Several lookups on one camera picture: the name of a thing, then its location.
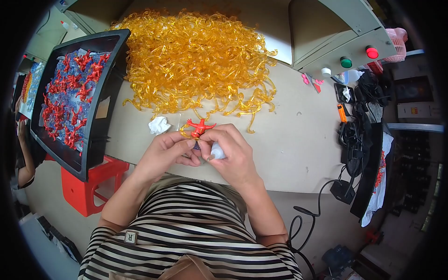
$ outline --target red button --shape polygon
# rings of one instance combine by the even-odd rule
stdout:
[[[378,58],[378,51],[374,47],[369,47],[366,49],[366,54],[371,59]]]

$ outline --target forearm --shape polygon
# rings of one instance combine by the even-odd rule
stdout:
[[[277,208],[267,194],[263,181],[260,179],[251,187],[241,188],[239,193],[246,202],[250,225],[257,240],[275,236],[273,238],[275,242],[260,243],[265,246],[270,245],[269,243],[286,243],[288,232]]]
[[[132,175],[129,176],[104,205],[98,226],[112,223],[117,226],[114,228],[116,231],[126,228],[137,216],[150,186],[142,185]]]
[[[19,142],[20,142],[20,148],[22,149],[23,159],[25,160],[25,168],[32,177],[34,176],[34,173],[36,171],[34,167],[33,158],[31,156],[30,150],[28,149],[28,146],[26,145],[25,140],[19,139]]]

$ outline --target gray floor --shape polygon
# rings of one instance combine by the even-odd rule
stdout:
[[[84,217],[72,208],[62,194],[60,165],[53,161],[44,161],[36,169],[32,185],[26,188],[26,194],[31,210],[44,215],[47,220],[64,236],[73,241],[81,254],[84,254],[89,243],[90,234],[98,223],[100,214]],[[104,196],[111,193],[112,181],[101,185]],[[298,214],[293,206],[304,207],[317,212],[317,194],[269,192],[277,206],[287,229],[293,218]],[[365,228],[361,228],[358,218],[350,213],[350,205],[337,201],[331,194],[321,197],[321,216],[316,219],[316,226],[302,253],[314,265],[316,271],[325,268],[322,255],[336,245],[345,245],[351,250],[357,250],[364,240]],[[312,218],[302,215],[304,225],[302,231],[293,241],[294,247],[299,247],[306,238],[311,227]],[[305,262],[296,255],[304,279],[310,279],[310,272]]]

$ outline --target white table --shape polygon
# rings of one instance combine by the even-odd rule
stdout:
[[[255,165],[267,190],[317,193],[326,181],[337,178],[342,167],[341,147],[337,143],[340,118],[333,82],[325,81],[318,94],[311,85],[303,83],[300,72],[281,64],[269,70],[269,78],[277,87],[273,100],[276,109],[269,113],[266,105],[256,114],[254,134],[246,132],[250,116],[237,118],[234,114],[216,113],[207,123],[233,123],[241,131],[253,147]],[[151,110],[140,112],[130,103],[121,105],[133,94],[130,83],[123,82],[112,115],[106,154],[136,164],[154,135],[148,128]],[[199,121],[192,110],[166,117],[172,124],[169,131],[184,125],[189,118]],[[175,164],[168,172],[226,184],[208,163],[197,168]],[[346,172],[342,178],[349,180]]]

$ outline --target black and white striped shirt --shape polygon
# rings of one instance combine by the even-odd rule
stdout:
[[[135,245],[124,242],[126,231],[137,232]],[[96,228],[78,279],[106,280],[110,271],[159,278],[185,254],[199,257],[216,278],[302,279],[285,244],[258,244],[235,203],[198,183],[155,191],[119,233]]]

